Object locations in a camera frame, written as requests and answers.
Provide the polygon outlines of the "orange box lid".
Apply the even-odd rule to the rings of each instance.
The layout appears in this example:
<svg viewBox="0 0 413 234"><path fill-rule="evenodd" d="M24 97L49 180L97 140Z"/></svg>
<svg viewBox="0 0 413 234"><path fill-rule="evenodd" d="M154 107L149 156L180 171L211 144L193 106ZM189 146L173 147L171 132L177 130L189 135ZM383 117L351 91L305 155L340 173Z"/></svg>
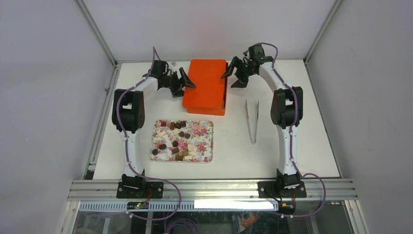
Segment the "orange box lid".
<svg viewBox="0 0 413 234"><path fill-rule="evenodd" d="M221 79L226 71L224 59L193 59L188 76L196 88L185 89L182 106L225 108L227 79Z"/></svg>

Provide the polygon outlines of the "metal tongs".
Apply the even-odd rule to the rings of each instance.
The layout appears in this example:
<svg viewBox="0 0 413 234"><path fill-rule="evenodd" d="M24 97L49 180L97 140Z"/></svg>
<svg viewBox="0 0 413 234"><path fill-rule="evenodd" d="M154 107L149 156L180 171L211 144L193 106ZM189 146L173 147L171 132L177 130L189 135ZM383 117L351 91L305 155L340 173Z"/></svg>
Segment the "metal tongs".
<svg viewBox="0 0 413 234"><path fill-rule="evenodd" d="M257 132L258 132L258 120L260 112L260 102L257 101L255 104L255 112L249 112L248 100L245 100L245 113L246 113L246 122L248 128L249 139L252 145L255 145L257 142Z"/></svg>

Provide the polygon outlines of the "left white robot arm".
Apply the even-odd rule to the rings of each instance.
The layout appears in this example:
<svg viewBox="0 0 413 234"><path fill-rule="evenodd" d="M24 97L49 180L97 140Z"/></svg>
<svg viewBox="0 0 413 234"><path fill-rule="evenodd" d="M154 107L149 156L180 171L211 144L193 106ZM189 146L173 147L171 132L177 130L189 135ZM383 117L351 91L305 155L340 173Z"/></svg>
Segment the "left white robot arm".
<svg viewBox="0 0 413 234"><path fill-rule="evenodd" d="M137 149L145 123L144 96L167 88L174 98L178 98L184 95L186 88L195 86L182 67L175 71L170 63L154 60L147 73L133 87L115 90L112 123L120 132L125 153L121 188L128 189L133 197L141 198L147 191L147 177Z"/></svg>

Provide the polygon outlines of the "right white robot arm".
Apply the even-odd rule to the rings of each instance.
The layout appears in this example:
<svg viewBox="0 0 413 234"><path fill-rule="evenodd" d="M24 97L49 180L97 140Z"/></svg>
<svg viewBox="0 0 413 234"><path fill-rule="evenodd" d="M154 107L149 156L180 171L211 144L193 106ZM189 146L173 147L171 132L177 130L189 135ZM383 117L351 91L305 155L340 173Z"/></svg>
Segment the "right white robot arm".
<svg viewBox="0 0 413 234"><path fill-rule="evenodd" d="M275 192L288 197L299 187L302 174L297 166L297 132L303 117L303 89L292 86L282 77L276 57L267 56L263 46L256 43L244 52L243 58L234 56L221 78L234 75L233 88L245 88L253 75L261 77L273 92L270 117L279 134L280 160Z"/></svg>

